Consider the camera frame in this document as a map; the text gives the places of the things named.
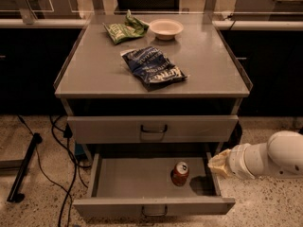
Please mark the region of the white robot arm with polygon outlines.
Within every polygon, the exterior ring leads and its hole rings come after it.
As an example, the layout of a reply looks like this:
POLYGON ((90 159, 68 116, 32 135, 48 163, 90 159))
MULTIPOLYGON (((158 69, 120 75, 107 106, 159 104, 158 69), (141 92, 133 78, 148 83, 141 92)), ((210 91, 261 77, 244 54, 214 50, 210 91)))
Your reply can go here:
POLYGON ((212 173, 243 180, 302 177, 303 135, 279 131, 265 143, 236 145, 212 157, 208 167, 212 173))

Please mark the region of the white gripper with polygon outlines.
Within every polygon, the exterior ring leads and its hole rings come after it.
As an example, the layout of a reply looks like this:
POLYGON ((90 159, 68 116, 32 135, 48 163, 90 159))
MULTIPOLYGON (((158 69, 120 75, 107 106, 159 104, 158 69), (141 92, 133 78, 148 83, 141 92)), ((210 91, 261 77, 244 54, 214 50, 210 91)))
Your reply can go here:
POLYGON ((249 171, 245 163, 245 151, 249 144, 240 144, 216 154, 208 161, 208 167, 212 173, 225 178, 232 174, 243 180, 254 179, 255 176, 249 171))

